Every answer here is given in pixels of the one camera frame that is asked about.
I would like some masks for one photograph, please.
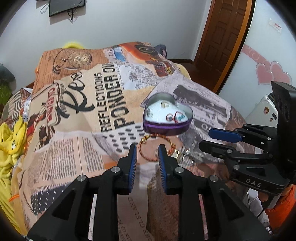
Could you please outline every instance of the hand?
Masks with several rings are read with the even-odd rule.
[[[281,197],[286,196],[290,192],[291,188],[292,188],[292,185],[286,187],[284,191],[281,193]],[[261,202],[265,202],[268,200],[268,195],[262,192],[258,192],[258,198]]]

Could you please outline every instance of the white wall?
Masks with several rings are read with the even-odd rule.
[[[281,34],[268,24],[269,19],[279,23]],[[265,0],[257,0],[254,16],[245,44],[260,53],[267,61],[277,61],[292,78],[296,86],[296,41],[286,24]],[[265,94],[272,92],[271,85],[259,85],[257,63],[240,53],[219,96],[232,104],[246,118]]]
[[[201,16],[201,23],[200,23],[200,27],[199,27],[199,30],[198,30],[198,33],[197,33],[196,43],[195,43],[195,46],[194,46],[194,49],[193,49],[193,52],[192,52],[192,56],[191,56],[191,60],[193,60],[193,61],[195,59],[197,49],[198,49],[198,47],[200,45],[200,41],[202,39],[202,34],[203,34],[204,29],[205,29],[205,23],[207,21],[207,16],[208,16],[209,11],[210,11],[211,2],[212,2],[212,0],[205,0],[204,1],[205,9],[204,9],[203,15]]]
[[[190,59],[207,0],[87,0],[73,24],[67,13],[40,13],[27,0],[0,36],[0,61],[15,75],[15,90],[33,82],[46,50],[76,41],[98,49],[130,41],[165,44],[168,58]]]

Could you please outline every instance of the metal pivot bolt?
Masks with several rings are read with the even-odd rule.
[[[114,173],[117,173],[117,172],[120,171],[120,167],[117,167],[117,166],[116,167],[112,167],[111,168],[111,171],[114,172]]]
[[[182,167],[176,167],[176,168],[175,168],[175,171],[176,171],[177,173],[182,173],[182,172],[184,172],[184,168],[182,168]]]
[[[217,182],[217,181],[219,180],[219,178],[218,178],[216,175],[211,175],[211,176],[210,176],[210,180],[211,180],[212,182]]]
[[[79,176],[77,177],[77,180],[78,180],[79,182],[83,182],[85,179],[86,179],[86,176],[85,176],[85,175],[79,175]]]

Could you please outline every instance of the heart-shaped box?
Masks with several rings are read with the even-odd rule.
[[[157,123],[146,120],[147,108],[153,103],[162,100],[173,103],[177,108],[182,110],[187,116],[188,120],[180,123]],[[184,133],[189,129],[189,125],[193,118],[193,111],[188,105],[184,105],[176,101],[173,95],[165,92],[160,92],[152,95],[145,106],[143,114],[143,130],[146,133],[162,134],[166,136],[175,136]]]

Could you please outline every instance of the bed sheet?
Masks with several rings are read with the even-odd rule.
[[[245,123],[229,103],[187,79],[149,43],[55,49],[43,53],[37,68],[25,154],[12,179],[13,194],[20,195],[13,201],[15,215],[24,233],[78,175],[100,175],[127,155],[130,144],[138,145],[145,135],[141,103],[159,91],[171,93],[194,112],[189,130],[169,137],[181,153],[191,150],[194,164],[181,162],[180,155],[180,165],[195,175],[216,174],[244,197],[247,189],[228,181],[222,160],[198,148],[201,140],[211,140],[211,127],[233,130]],[[155,158],[159,144],[170,147],[156,138],[142,151]],[[253,146],[231,145],[255,153]],[[138,152],[134,189],[118,197],[120,240],[177,240],[177,217],[178,198],[163,193],[158,163]]]

